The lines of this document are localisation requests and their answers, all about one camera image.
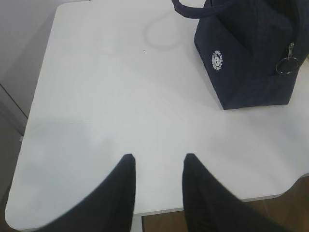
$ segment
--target navy blue bag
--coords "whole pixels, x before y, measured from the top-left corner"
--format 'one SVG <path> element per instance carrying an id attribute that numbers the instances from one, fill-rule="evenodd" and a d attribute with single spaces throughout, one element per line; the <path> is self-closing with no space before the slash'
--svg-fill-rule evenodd
<path id="1" fill-rule="evenodd" d="M 199 18 L 194 43 L 224 109 L 288 104 L 309 54 L 308 0 L 172 0 Z"/>

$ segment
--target wooden floor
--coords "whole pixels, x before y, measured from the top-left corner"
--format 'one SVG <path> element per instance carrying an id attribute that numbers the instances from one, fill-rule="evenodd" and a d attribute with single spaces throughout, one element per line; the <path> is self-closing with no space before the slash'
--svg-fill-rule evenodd
<path id="1" fill-rule="evenodd" d="M 309 177 L 280 197 L 247 203 L 293 232 L 309 232 Z M 144 232 L 187 232 L 183 211 L 143 217 Z"/>

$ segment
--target bag handle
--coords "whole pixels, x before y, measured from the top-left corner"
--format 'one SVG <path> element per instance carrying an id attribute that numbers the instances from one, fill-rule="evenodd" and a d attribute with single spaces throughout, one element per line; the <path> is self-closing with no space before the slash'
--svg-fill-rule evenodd
<path id="1" fill-rule="evenodd" d="M 224 11 L 226 8 L 233 6 L 237 1 L 239 0 L 227 0 L 226 3 L 222 5 L 196 8 L 182 5 L 179 0 L 172 0 L 176 12 L 186 18 L 206 18 L 209 16 L 217 15 Z"/>

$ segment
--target white wall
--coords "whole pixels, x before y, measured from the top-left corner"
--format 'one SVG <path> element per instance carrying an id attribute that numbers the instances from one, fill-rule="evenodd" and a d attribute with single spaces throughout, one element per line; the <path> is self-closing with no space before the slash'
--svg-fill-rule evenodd
<path id="1" fill-rule="evenodd" d="M 28 115 L 57 6 L 81 0 L 0 0 L 0 83 Z"/>

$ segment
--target white circular logo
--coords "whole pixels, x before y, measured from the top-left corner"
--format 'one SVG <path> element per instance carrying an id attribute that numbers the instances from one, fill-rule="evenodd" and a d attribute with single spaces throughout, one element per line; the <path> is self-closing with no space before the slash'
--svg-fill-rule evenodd
<path id="1" fill-rule="evenodd" d="M 219 71 L 223 65 L 223 57 L 221 52 L 214 51 L 212 58 L 211 58 L 212 66 L 215 70 Z"/>

